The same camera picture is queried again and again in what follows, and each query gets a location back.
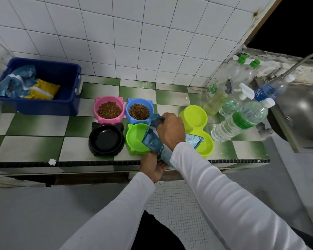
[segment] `blue bowl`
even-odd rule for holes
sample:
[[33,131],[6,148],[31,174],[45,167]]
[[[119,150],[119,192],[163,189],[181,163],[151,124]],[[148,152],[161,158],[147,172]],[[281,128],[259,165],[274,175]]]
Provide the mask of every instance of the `blue bowl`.
[[129,124],[132,124],[132,125],[135,125],[135,124],[150,125],[150,119],[149,118],[146,120],[137,120],[137,119],[134,119],[133,117],[130,116],[129,109],[135,103],[145,105],[150,110],[150,115],[152,115],[154,113],[153,101],[149,101],[149,100],[142,99],[142,98],[135,98],[135,99],[128,98],[127,103],[126,103],[125,116],[127,118],[127,121],[129,122]]

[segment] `checkered countertop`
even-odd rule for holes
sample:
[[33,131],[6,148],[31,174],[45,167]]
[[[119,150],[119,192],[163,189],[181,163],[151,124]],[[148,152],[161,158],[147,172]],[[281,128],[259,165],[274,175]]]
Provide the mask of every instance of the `checkered countertop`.
[[[126,146],[117,156],[93,156],[89,151],[88,136],[95,120],[95,98],[116,96],[123,97],[124,101],[128,98],[145,98],[153,100],[155,113],[162,115],[164,112],[172,112],[178,115],[188,105],[202,106],[201,97],[204,91],[205,88],[85,75],[79,114],[76,117],[23,115],[7,105],[2,105],[0,162],[47,162],[55,159],[59,162],[111,161],[114,164],[117,161],[118,164],[120,161],[138,161],[140,156],[129,155]],[[213,125],[222,120],[223,117],[219,114],[209,117],[204,130],[210,133]],[[123,119],[122,122],[125,135],[127,120]],[[215,142],[213,153],[206,159],[220,160],[211,161],[212,163],[237,163],[239,160],[249,159],[260,163],[267,162],[269,158],[256,128],[253,127],[231,141]]]

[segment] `dry kibble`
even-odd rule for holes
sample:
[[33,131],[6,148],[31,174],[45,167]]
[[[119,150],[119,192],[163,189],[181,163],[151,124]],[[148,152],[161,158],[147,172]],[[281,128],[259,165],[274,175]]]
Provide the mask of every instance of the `dry kibble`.
[[135,103],[129,109],[131,117],[137,120],[146,120],[150,117],[150,110],[142,104]]
[[98,108],[97,114],[106,119],[118,117],[122,113],[121,108],[114,102],[106,102]]

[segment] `white long sleeve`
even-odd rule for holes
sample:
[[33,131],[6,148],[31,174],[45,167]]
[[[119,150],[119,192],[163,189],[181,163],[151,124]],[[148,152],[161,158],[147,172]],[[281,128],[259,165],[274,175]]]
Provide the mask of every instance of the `white long sleeve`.
[[154,183],[138,172],[123,191],[68,239],[60,250],[131,249]]
[[179,143],[172,165],[192,188],[213,230],[228,248],[308,249],[304,241],[259,199],[203,159],[188,143]]

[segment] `hand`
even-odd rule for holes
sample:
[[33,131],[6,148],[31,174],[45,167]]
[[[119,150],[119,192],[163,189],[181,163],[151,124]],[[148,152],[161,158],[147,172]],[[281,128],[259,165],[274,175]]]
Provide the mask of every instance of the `hand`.
[[174,151],[176,145],[186,141],[186,132],[182,118],[177,117],[174,113],[164,113],[164,122],[158,126],[159,139],[171,151]]
[[153,183],[157,183],[168,165],[163,161],[158,161],[156,152],[149,151],[140,160],[140,172],[147,175]]

